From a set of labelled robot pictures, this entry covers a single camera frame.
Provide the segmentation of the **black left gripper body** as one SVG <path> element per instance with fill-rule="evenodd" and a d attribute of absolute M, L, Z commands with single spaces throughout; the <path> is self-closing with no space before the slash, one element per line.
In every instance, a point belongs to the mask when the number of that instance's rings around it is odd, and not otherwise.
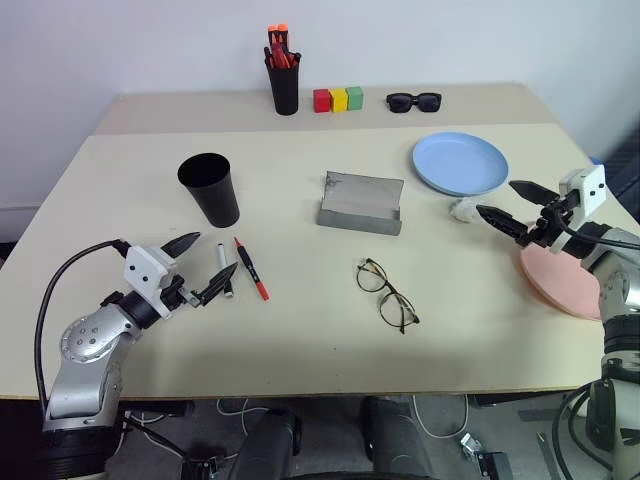
<path fill-rule="evenodd" d="M 201 305 L 200 296 L 189 291 L 184 284 L 184 278 L 181 275 L 175 275 L 170 285 L 161 291 L 160 300 L 167 308 L 178 308 L 184 304 L 197 308 Z"/>

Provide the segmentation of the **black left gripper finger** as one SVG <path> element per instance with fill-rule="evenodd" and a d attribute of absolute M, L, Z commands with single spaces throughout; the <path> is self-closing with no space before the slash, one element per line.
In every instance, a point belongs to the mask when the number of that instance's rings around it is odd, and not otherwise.
<path fill-rule="evenodd" d="M 190 232 L 165 243 L 160 249 L 172 259 L 185 253 L 201 236 L 200 232 Z"/>
<path fill-rule="evenodd" d="M 192 294 L 198 301 L 199 306 L 206 306 L 216 296 L 225 290 L 225 286 L 230 282 L 237 269 L 237 263 L 233 263 L 220 270 L 209 284 L 200 292 L 193 291 Z"/>

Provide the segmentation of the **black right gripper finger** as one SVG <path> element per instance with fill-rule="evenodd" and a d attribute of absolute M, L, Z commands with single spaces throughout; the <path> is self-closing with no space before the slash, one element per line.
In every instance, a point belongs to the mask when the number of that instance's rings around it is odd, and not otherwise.
<path fill-rule="evenodd" d="M 477 205 L 476 210 L 486 223 L 514 239 L 518 245 L 530 243 L 528 226 L 514 219 L 511 214 L 486 205 Z"/>
<path fill-rule="evenodd" d="M 536 205 L 548 205 L 560 198 L 560 196 L 533 181 L 512 180 L 510 187 L 523 199 Z"/>

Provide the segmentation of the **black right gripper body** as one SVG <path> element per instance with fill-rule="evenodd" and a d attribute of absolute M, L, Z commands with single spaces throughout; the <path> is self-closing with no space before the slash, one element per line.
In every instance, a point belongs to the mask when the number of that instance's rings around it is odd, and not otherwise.
<path fill-rule="evenodd" d="M 571 217 L 575 207 L 576 201 L 567 198 L 558 198 L 545 205 L 534 226 L 519 238 L 519 245 L 526 247 L 534 243 L 541 247 L 550 247 L 564 232 L 561 223 Z"/>

